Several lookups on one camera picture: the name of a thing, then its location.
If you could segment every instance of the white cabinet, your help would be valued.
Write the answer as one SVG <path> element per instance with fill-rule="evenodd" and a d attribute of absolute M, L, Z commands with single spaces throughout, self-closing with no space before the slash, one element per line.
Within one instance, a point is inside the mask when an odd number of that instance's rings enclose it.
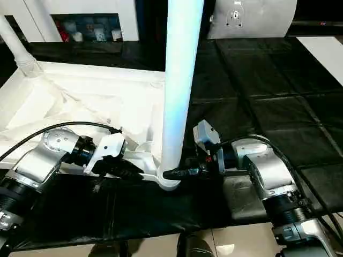
<path fill-rule="evenodd" d="M 92 13 L 117 13 L 123 40 L 139 40 L 135 0 L 0 0 L 1 11 L 14 16 L 29 42 L 61 41 L 52 14 Z"/>
<path fill-rule="evenodd" d="M 44 42 L 23 0 L 0 0 L 0 14 L 12 15 L 29 42 Z"/>

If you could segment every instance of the blue-lit pole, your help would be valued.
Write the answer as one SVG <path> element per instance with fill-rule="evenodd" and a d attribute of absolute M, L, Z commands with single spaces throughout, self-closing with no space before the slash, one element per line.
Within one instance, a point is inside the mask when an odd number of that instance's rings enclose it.
<path fill-rule="evenodd" d="M 165 109 L 160 171 L 180 162 L 204 0 L 169 0 Z M 168 186 L 176 181 L 165 180 Z"/>

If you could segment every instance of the tile floor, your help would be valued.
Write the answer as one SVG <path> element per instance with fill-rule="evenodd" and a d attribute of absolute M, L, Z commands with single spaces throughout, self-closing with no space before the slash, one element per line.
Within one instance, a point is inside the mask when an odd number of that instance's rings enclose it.
<path fill-rule="evenodd" d="M 337 216 L 343 226 L 343 219 Z M 274 257 L 280 247 L 274 240 L 270 223 L 231 226 L 199 232 L 216 257 Z M 133 257 L 176 257 L 178 235 L 130 241 L 138 249 Z M 93 245 L 11 253 L 10 257 L 87 257 Z"/>

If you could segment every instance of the black tablecloth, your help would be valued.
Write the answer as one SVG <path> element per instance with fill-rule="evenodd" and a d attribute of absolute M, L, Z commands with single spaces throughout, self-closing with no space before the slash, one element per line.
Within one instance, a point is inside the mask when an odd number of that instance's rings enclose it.
<path fill-rule="evenodd" d="M 165 65 L 163 46 L 139 42 L 27 47 L 40 61 L 158 71 Z M 1 46 L 0 52 L 3 83 L 15 65 L 7 49 Z M 193 154 L 192 128 L 202 119 L 222 140 L 265 135 L 304 171 L 332 211 L 342 211 L 342 99 L 342 86 L 297 39 L 203 41 L 197 53 L 183 157 Z M 93 190 L 96 184 L 100 184 L 98 192 Z M 182 183 L 173 192 L 149 182 L 58 175 L 23 226 L 15 249 L 263 221 L 267 221 L 265 210 L 246 175 L 228 177 L 223 186 L 221 180 Z"/>

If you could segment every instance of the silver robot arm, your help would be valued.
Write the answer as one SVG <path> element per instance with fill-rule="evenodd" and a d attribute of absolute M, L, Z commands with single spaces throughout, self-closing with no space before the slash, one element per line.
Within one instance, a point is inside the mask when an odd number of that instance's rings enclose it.
<path fill-rule="evenodd" d="M 272 147 L 258 139 L 238 140 L 232 147 L 238 168 L 250 174 L 277 242 L 288 247 L 281 256 L 336 256 L 319 220 L 310 218 L 303 207 L 291 173 Z"/>
<path fill-rule="evenodd" d="M 193 128 L 193 134 L 198 167 L 166 171 L 164 178 L 203 179 L 247 170 L 273 223 L 276 241 L 287 246 L 279 256 L 336 256 L 318 219 L 308 212 L 308 201 L 303 199 L 291 172 L 266 138 L 253 135 L 218 149 L 219 134 L 205 120 Z"/>
<path fill-rule="evenodd" d="M 59 170 L 63 159 L 72 154 L 79 138 L 66 128 L 44 133 L 38 146 L 28 151 L 6 177 L 41 193 L 49 178 Z"/>

